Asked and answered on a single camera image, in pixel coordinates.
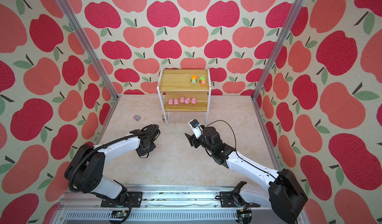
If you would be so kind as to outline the wooden two-tier white-frame shelf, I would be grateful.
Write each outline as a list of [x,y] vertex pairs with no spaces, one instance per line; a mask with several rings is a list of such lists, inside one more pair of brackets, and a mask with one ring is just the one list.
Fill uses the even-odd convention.
[[[196,75],[197,84],[191,85],[192,75]],[[207,81],[206,86],[200,85],[200,76],[204,76]],[[210,78],[210,68],[205,69],[166,69],[161,68],[159,81],[157,84],[157,93],[160,99],[165,123],[169,124],[171,112],[203,112],[205,122],[209,120],[210,98],[212,92],[212,82]],[[168,100],[180,99],[185,97],[196,98],[197,103],[168,105]]]

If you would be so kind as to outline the multicolour toy car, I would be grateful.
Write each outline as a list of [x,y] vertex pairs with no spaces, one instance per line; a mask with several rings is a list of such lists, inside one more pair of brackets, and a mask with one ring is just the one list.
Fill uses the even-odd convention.
[[204,76],[200,76],[200,85],[201,86],[207,85],[207,81],[206,81],[206,78]]

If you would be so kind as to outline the orange green toy car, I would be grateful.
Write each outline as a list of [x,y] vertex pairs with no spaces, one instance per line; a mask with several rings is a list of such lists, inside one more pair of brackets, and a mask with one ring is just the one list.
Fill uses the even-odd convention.
[[196,85],[196,84],[197,84],[197,77],[196,75],[192,75],[191,85]]

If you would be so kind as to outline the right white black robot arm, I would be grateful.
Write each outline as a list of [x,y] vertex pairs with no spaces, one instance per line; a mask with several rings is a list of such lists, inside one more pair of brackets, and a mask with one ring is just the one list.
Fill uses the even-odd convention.
[[308,197],[290,170],[277,171],[246,158],[236,148],[224,143],[212,126],[195,123],[190,127],[193,134],[186,137],[192,147],[202,146],[217,164],[243,174],[264,189],[257,191],[254,186],[241,181],[232,195],[238,206],[258,204],[271,208],[285,223],[296,223]]

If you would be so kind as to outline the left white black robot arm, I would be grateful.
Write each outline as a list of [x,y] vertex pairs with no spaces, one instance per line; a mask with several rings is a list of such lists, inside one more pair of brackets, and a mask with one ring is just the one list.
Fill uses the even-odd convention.
[[129,200],[127,188],[117,181],[104,177],[104,166],[113,159],[134,151],[140,158],[147,158],[159,137],[157,124],[136,129],[129,135],[98,146],[82,145],[64,173],[71,192],[91,193],[102,199],[123,204]]

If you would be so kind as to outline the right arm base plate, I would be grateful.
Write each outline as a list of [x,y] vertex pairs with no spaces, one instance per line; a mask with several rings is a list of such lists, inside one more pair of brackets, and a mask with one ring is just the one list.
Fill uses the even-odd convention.
[[222,208],[246,208],[249,206],[253,208],[261,207],[259,204],[256,203],[247,203],[239,194],[234,193],[232,191],[220,192],[219,198],[216,196],[216,199],[220,200],[220,205]]

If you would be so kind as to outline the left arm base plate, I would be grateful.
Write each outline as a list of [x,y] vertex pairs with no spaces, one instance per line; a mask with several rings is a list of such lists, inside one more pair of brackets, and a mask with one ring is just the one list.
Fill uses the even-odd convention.
[[111,201],[103,199],[100,206],[102,208],[125,208],[125,206],[121,204],[130,204],[133,208],[139,208],[142,195],[142,192],[123,192],[116,199],[112,199]]

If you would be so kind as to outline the front aluminium rail frame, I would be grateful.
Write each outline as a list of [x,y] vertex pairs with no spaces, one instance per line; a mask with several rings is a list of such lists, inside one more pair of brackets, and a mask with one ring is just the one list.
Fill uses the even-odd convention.
[[255,202],[238,206],[232,186],[129,185],[132,208],[119,208],[91,194],[66,192],[49,224],[283,224],[263,206],[265,191],[251,189]]

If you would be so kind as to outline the left aluminium frame post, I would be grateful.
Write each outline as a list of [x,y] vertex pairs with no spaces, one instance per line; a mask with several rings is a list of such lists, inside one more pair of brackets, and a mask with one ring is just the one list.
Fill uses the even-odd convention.
[[103,84],[107,88],[108,92],[111,95],[111,99],[115,102],[118,102],[119,95],[116,92],[115,87],[113,86],[105,68],[103,67],[103,64],[101,63],[100,59],[98,58],[93,45],[91,44],[86,32],[82,28],[81,24],[79,23],[76,14],[74,13],[74,10],[72,9],[69,0],[55,0],[60,7],[61,11],[65,15],[65,17],[68,20],[68,23],[72,27],[74,33],[76,34],[76,37],[78,38],[80,44],[84,48],[84,51],[92,64],[94,65],[97,73],[99,74]]

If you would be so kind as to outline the aluminium frame post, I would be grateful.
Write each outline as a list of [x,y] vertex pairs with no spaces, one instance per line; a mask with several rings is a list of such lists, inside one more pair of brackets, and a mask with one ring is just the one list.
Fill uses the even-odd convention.
[[82,28],[81,24],[79,23],[76,14],[74,13],[74,10],[72,9],[69,0],[55,0],[60,7],[61,11],[65,15],[65,17],[68,20],[68,23],[72,27],[74,33],[76,34],[76,37],[78,38],[80,44],[84,48],[84,51],[92,64],[94,65],[97,73],[99,74],[103,84],[107,88],[108,92],[111,95],[111,99],[115,102],[118,102],[119,95],[116,92],[115,87],[113,86],[105,68],[103,67],[103,64],[101,63],[100,59],[98,58],[93,45],[91,44],[86,32]]
[[304,5],[305,0],[294,0],[291,9],[288,13],[288,16],[285,20],[285,23],[278,35],[278,38],[275,42],[275,45],[272,49],[269,59],[267,60],[263,72],[260,76],[260,80],[257,82],[255,91],[251,97],[252,103],[255,104],[258,95],[260,94],[261,89],[264,86],[264,83],[270,73],[272,66],[275,64],[275,61],[281,51],[282,46],[284,45],[284,41],[287,39],[287,36],[291,34],[291,28]]

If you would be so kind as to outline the right aluminium frame post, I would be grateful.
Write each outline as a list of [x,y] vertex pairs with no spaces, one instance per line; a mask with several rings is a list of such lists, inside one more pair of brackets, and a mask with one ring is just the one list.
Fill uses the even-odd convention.
[[260,94],[261,89],[264,86],[264,83],[270,73],[272,66],[275,64],[275,61],[281,51],[282,46],[284,45],[284,41],[287,39],[287,36],[291,34],[291,28],[304,5],[305,0],[294,0],[291,9],[288,13],[288,16],[285,20],[285,23],[278,35],[278,38],[275,42],[275,45],[272,49],[269,59],[267,60],[263,72],[260,76],[260,80],[257,82],[255,91],[251,97],[252,103],[255,104],[258,95]]

